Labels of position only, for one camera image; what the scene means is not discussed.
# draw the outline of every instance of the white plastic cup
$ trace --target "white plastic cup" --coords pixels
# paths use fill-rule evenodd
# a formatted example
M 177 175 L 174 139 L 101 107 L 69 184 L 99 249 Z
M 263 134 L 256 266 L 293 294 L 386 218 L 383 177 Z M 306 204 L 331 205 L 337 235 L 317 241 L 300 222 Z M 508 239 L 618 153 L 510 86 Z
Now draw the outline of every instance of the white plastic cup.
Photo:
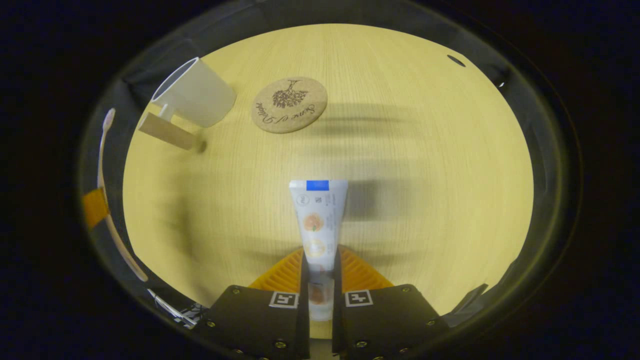
M 151 102 L 163 109 L 159 117 L 171 122 L 173 114 L 209 127 L 231 110 L 236 93 L 200 58 L 176 69 L 158 87 Z

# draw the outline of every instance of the toothbrush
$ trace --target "toothbrush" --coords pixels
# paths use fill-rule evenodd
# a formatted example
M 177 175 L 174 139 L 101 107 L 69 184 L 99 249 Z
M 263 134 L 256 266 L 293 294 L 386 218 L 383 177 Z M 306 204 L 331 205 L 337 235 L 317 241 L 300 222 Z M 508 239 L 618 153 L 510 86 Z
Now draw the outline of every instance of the toothbrush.
M 111 125 L 113 124 L 113 118 L 115 117 L 116 110 L 111 108 L 107 115 L 104 117 L 104 122 L 102 123 L 102 138 L 100 139 L 100 152 L 98 154 L 98 188 L 102 188 L 102 193 L 104 195 L 104 203 L 107 204 L 107 208 L 109 204 L 107 202 L 107 192 L 104 186 L 104 174 L 102 173 L 102 153 L 104 152 L 104 141 L 107 137 L 107 132 L 111 129 Z M 113 238 L 113 242 L 116 245 L 120 255 L 124 259 L 124 261 L 129 265 L 131 271 L 141 280 L 147 281 L 149 278 L 145 274 L 145 272 L 138 266 L 136 260 L 131 256 L 129 250 L 122 242 L 120 235 L 118 234 L 118 230 L 116 229 L 116 225 L 113 223 L 113 218 L 111 217 L 111 212 L 109 212 L 104 219 L 107 223 L 107 228 L 109 229 L 109 233 Z

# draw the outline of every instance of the wooden stick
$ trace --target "wooden stick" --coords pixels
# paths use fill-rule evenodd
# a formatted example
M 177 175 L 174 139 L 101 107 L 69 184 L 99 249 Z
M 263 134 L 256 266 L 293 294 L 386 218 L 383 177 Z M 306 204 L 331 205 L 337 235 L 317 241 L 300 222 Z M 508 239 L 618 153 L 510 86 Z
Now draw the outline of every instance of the wooden stick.
M 196 142 L 195 135 L 152 113 L 145 115 L 138 130 L 185 150 L 192 148 Z

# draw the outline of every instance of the orange gripper base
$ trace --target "orange gripper base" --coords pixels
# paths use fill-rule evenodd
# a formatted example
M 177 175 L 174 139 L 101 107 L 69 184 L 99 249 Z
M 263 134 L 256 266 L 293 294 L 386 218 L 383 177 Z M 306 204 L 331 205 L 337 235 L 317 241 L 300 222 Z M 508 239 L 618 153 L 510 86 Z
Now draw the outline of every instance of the orange gripper base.
M 342 292 L 355 290 L 382 289 L 393 284 L 382 276 L 373 266 L 358 257 L 352 250 L 338 246 L 340 262 L 342 264 Z M 302 267 L 302 248 L 287 255 L 266 273 L 256 279 L 250 288 L 282 291 L 287 293 L 300 292 L 300 270 Z
M 375 290 L 393 286 L 373 266 L 358 257 L 352 250 L 339 245 L 342 266 L 342 292 L 355 290 Z
M 303 251 L 300 248 L 287 255 L 286 258 L 278 261 L 276 265 L 273 265 L 249 287 L 268 291 L 299 293 Z

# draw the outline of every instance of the black background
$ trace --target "black background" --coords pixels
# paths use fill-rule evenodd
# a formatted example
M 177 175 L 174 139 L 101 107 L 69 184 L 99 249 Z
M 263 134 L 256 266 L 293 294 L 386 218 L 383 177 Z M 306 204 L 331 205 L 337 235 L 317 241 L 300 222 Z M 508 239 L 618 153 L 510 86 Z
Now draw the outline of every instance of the black background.
M 9 358 L 209 357 L 144 311 L 98 264 L 75 208 L 74 151 L 101 90 L 205 1 L 20 3 L 4 11 L 2 226 Z M 461 357 L 637 356 L 631 212 L 638 5 L 433 1 L 514 44 L 555 86 L 584 157 L 575 241 L 542 291 Z

